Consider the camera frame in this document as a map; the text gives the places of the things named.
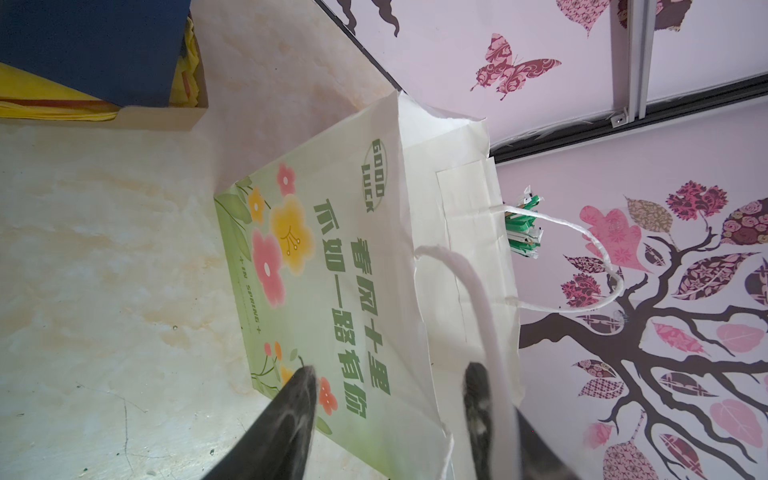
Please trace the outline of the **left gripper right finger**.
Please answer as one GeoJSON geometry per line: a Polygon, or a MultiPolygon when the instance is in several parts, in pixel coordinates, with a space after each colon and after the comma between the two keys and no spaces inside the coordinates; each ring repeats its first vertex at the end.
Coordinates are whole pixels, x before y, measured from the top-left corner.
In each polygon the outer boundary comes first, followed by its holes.
{"type": "MultiPolygon", "coordinates": [[[[477,479],[494,479],[491,471],[492,408],[487,369],[470,362],[463,377],[463,403],[466,425],[477,479]]],[[[542,440],[526,418],[517,412],[521,442],[522,478],[534,480],[576,480],[566,466],[542,440]]]]}

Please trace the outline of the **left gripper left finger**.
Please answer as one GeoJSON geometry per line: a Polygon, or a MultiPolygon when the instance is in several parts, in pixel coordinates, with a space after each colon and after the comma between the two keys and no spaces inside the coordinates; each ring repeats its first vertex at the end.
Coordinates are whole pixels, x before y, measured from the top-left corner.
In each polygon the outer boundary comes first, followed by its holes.
{"type": "Polygon", "coordinates": [[[205,480],[301,480],[313,436],[315,369],[298,369],[205,480]]]}

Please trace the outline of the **white illustrated paper bag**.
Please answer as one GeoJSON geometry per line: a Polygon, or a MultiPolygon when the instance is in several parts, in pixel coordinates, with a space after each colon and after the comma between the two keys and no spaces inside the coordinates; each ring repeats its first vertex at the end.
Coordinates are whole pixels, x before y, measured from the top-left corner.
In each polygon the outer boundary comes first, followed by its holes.
{"type": "Polygon", "coordinates": [[[522,475],[518,297],[485,123],[393,93],[217,194],[253,387],[315,369],[315,427],[389,479],[476,478],[463,403],[487,369],[491,471],[522,475]]]}

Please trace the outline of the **bundle of wrapped straws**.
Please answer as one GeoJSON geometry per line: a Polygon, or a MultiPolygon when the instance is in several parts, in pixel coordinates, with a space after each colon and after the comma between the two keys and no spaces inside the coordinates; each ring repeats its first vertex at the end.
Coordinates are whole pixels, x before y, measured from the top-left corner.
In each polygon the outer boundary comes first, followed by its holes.
{"type": "MultiPolygon", "coordinates": [[[[541,202],[528,186],[519,197],[516,208],[532,211],[541,202]]],[[[510,249],[519,255],[536,259],[543,231],[535,225],[536,218],[520,213],[505,213],[505,228],[510,249]]]]}

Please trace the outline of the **dark blue napkins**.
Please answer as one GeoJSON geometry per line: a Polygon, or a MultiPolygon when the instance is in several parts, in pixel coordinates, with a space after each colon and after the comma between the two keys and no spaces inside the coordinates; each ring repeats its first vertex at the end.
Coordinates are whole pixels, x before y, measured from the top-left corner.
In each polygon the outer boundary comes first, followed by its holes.
{"type": "Polygon", "coordinates": [[[4,1],[1,61],[111,104],[163,108],[190,4],[4,1]]]}

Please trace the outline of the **yellow napkins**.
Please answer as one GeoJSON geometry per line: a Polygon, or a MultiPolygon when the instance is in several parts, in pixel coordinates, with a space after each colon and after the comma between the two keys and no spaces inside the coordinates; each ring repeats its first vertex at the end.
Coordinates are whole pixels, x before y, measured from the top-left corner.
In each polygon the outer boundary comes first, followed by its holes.
{"type": "MultiPolygon", "coordinates": [[[[192,16],[186,19],[175,73],[202,62],[192,16]]],[[[37,122],[98,123],[114,119],[119,107],[38,75],[1,66],[1,118],[37,122]]]]}

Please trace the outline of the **aluminium rail back wall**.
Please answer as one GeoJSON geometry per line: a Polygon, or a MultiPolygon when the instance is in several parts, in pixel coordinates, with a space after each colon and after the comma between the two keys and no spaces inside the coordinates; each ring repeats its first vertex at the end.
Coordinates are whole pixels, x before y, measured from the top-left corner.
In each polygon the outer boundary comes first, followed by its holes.
{"type": "Polygon", "coordinates": [[[614,129],[646,117],[656,21],[655,1],[611,1],[614,129]]]}

